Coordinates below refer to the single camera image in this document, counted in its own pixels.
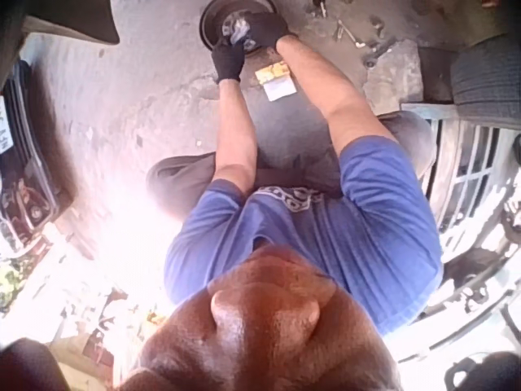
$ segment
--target black tire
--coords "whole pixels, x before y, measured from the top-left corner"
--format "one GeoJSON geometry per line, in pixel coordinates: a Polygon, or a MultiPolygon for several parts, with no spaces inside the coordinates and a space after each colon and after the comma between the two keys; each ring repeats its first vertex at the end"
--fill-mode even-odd
{"type": "Polygon", "coordinates": [[[521,46],[501,35],[464,50],[451,67],[454,103],[462,119],[521,130],[521,46]]]}

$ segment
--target black glove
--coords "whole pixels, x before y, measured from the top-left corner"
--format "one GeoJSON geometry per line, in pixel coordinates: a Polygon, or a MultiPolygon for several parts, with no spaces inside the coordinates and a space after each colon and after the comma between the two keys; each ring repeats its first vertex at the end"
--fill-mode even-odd
{"type": "Polygon", "coordinates": [[[269,12],[248,14],[244,19],[250,25],[249,36],[257,44],[276,48],[277,41],[286,35],[293,35],[280,15],[269,12]]]}
{"type": "Polygon", "coordinates": [[[225,39],[221,39],[213,47],[212,59],[217,70],[217,84],[225,79],[241,81],[239,75],[244,66],[244,46],[242,43],[232,46],[225,39]]]}

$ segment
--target gray trousers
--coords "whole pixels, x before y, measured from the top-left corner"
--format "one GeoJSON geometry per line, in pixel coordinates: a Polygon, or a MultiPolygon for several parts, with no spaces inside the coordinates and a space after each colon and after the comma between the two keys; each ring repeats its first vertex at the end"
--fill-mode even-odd
{"type": "MultiPolygon", "coordinates": [[[[421,178],[436,159],[435,135],[429,124],[412,112],[392,112],[379,116],[413,162],[421,178]]],[[[147,189],[167,214],[184,221],[197,205],[215,173],[215,152],[200,156],[178,156],[160,161],[147,175],[147,189]]],[[[309,187],[340,198],[338,158],[330,150],[315,163],[296,169],[273,169],[257,164],[254,189],[264,186],[309,187]]]]}

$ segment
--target blue t-shirt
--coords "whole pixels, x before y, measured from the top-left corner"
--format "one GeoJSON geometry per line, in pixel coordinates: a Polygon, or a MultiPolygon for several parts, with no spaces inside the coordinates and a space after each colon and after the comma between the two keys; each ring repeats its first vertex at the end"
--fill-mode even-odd
{"type": "Polygon", "coordinates": [[[381,334],[418,316],[441,280],[441,249],[413,166],[393,141],[359,138],[339,158],[344,197],[263,187],[244,200],[208,186],[173,241],[164,281],[178,304],[245,261],[256,239],[293,248],[366,309],[381,334]]]}

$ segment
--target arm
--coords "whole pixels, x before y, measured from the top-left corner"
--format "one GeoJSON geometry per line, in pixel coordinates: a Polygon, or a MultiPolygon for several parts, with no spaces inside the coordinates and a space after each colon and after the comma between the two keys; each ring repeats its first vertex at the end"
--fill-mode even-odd
{"type": "Polygon", "coordinates": [[[326,118],[337,155],[363,136],[383,136],[396,141],[364,97],[332,63],[291,35],[278,40],[277,51],[326,118]]]}
{"type": "Polygon", "coordinates": [[[220,125],[217,135],[216,171],[213,180],[226,179],[247,195],[256,173],[255,127],[236,80],[219,83],[220,125]]]}

